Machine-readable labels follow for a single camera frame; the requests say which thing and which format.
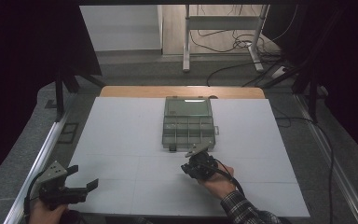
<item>plaid sleeve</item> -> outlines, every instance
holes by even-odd
[[[281,224],[275,215],[259,211],[238,191],[228,194],[220,204],[234,224]]]

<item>black cable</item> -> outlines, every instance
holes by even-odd
[[[280,59],[277,60],[277,61],[273,61],[274,64],[273,64],[269,69],[267,69],[265,72],[263,72],[262,74],[258,75],[258,76],[255,77],[254,79],[252,79],[252,80],[246,82],[245,84],[242,85],[242,87],[245,87],[245,86],[251,84],[252,82],[256,82],[256,83],[255,83],[255,86],[256,86],[256,84],[258,84],[261,80],[263,80],[264,76],[269,72],[269,70],[271,70],[273,66],[275,66],[278,62],[281,62],[281,61],[282,61],[282,58],[280,58]]]
[[[220,68],[214,72],[212,72],[207,78],[206,78],[206,85],[208,87],[211,87],[211,85],[209,84],[209,80],[212,78],[212,76],[220,71],[226,70],[226,69],[230,69],[230,68],[235,68],[235,67],[240,67],[240,66],[245,66],[245,65],[250,65],[250,64],[254,64],[254,63],[241,63],[241,64],[237,64],[237,65],[232,65],[229,67],[224,67],[224,68]]]
[[[264,72],[264,75],[261,76],[261,78],[258,79],[257,82],[255,83],[255,87],[258,87],[258,83],[260,83],[260,82],[264,79],[264,77],[266,77],[266,74],[267,74],[273,67],[275,67],[275,65],[277,65],[278,62],[280,62],[280,61],[282,61],[282,58],[280,58],[280,60],[277,60],[272,66],[270,66],[270,67]]]
[[[232,51],[232,50],[235,49],[235,48],[233,48],[233,49],[225,49],[225,50],[211,49],[211,48],[209,48],[209,47],[206,47],[206,46],[204,46],[204,45],[201,45],[201,44],[196,43],[196,42],[194,41],[194,39],[193,39],[193,35],[191,34],[191,31],[189,31],[189,32],[190,32],[191,41],[193,41],[193,43],[194,43],[195,45],[199,46],[199,47],[202,47],[202,48],[205,48],[205,49],[209,49],[209,50],[211,50],[211,51],[218,52],[218,53],[226,53],[226,52],[230,52],[230,51]]]
[[[290,128],[292,126],[292,121],[290,120],[290,118],[285,113],[283,113],[281,110],[279,110],[276,106],[274,106],[273,104],[270,104],[270,105],[272,108],[274,108],[276,111],[278,111],[279,113],[284,115],[289,120],[289,125],[287,125],[287,126],[278,125],[278,126],[283,127],[283,128]]]
[[[30,215],[31,215],[31,191],[32,188],[34,186],[34,183],[36,182],[37,178],[39,178],[39,176],[41,176],[45,171],[40,172],[39,174],[37,174],[34,179],[31,181],[30,186],[28,187],[28,191],[27,191],[27,196],[24,198],[24,218],[25,218],[25,223],[29,222],[30,219]]]
[[[265,62],[261,62],[261,63],[275,63],[275,62],[277,62],[277,61],[265,61]],[[229,66],[229,67],[224,67],[224,68],[217,69],[216,71],[212,72],[212,73],[207,77],[207,79],[206,79],[206,85],[207,85],[208,87],[211,87],[211,85],[209,84],[209,80],[212,78],[212,76],[213,76],[214,74],[216,74],[216,73],[218,73],[218,72],[220,72],[220,71],[223,71],[223,70],[226,70],[226,69],[230,69],[230,68],[240,67],[240,66],[251,65],[251,64],[255,64],[255,63],[253,63],[253,62],[251,62],[251,63],[241,63],[241,64],[236,64],[236,65],[232,65],[232,66]]]
[[[326,134],[326,132],[324,131],[324,129],[319,126],[317,124],[317,122],[313,121],[312,119],[305,119],[305,118],[289,118],[287,116],[285,116],[285,118],[275,118],[275,119],[301,119],[301,120],[305,120],[307,122],[310,122],[312,125],[314,125],[315,127],[317,127],[322,134],[324,135],[325,139],[327,140],[327,145],[330,147],[330,167],[329,167],[329,176],[328,176],[328,198],[329,198],[329,216],[330,216],[330,224],[333,224],[333,192],[332,192],[332,182],[333,182],[333,171],[334,171],[334,149],[333,149],[333,145],[331,144],[330,138],[328,137],[328,135]]]

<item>aluminum rail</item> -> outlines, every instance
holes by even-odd
[[[16,200],[14,201],[13,205],[11,206],[11,209],[9,213],[7,214],[7,218],[5,219],[5,224],[17,224],[20,223],[24,208],[23,208],[23,202],[24,198],[27,195],[27,190],[29,185],[31,184],[33,178],[39,174],[43,167],[45,167],[47,159],[49,155],[51,154],[51,151],[53,150],[56,142],[58,141],[58,138],[61,134],[63,125],[65,124],[68,115],[70,114],[70,110],[72,107],[72,103],[76,98],[75,93],[71,93],[66,101],[65,104],[65,112],[62,116],[62,119],[59,122],[54,122],[53,126],[51,127],[48,137],[45,140],[45,143],[41,147],[39,154],[37,155],[36,159],[34,160],[34,164],[31,168],[30,173],[28,174],[27,178],[24,181],[24,184],[21,187],[21,190],[19,194],[17,195]]]

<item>gray floor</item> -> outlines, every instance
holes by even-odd
[[[249,61],[249,56],[200,56],[192,59],[191,71],[183,73],[181,57],[164,57],[147,52],[125,55],[113,52],[98,53],[103,76],[97,77],[108,85],[205,85],[206,78],[215,70]],[[240,86],[258,74],[252,66],[240,66],[215,74],[213,86]],[[71,143],[67,134],[60,136],[49,161],[59,160],[67,165],[76,148],[76,143],[87,120],[92,103],[100,89],[88,81],[78,79],[81,89],[75,98],[67,123],[75,123],[78,130]],[[274,107],[276,117],[300,117],[300,109],[291,93],[293,79],[288,79],[274,88],[265,90],[266,97]],[[38,104],[16,145],[0,168],[0,223],[17,197],[22,183],[42,147],[55,119],[55,110],[45,108],[54,100],[54,85],[48,85],[38,94]],[[330,138],[336,157],[348,179],[358,193],[358,146],[324,106],[318,101],[317,116],[320,126]],[[286,126],[287,120],[278,121]],[[293,223],[328,223],[328,171],[317,142],[305,121],[293,120],[290,127],[281,127],[280,132],[287,153],[294,167],[296,178],[310,211],[310,218],[291,218]],[[346,198],[333,181],[334,223],[357,223]],[[89,223],[105,223],[102,216],[85,215]]]

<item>white table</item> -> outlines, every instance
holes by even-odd
[[[71,165],[79,172],[66,186],[99,178],[85,203],[86,213],[223,217],[219,201],[180,166],[185,152],[161,144],[164,98],[99,97],[89,114]],[[233,166],[246,197],[280,217],[309,217],[269,101],[212,100],[219,127],[211,154]]]

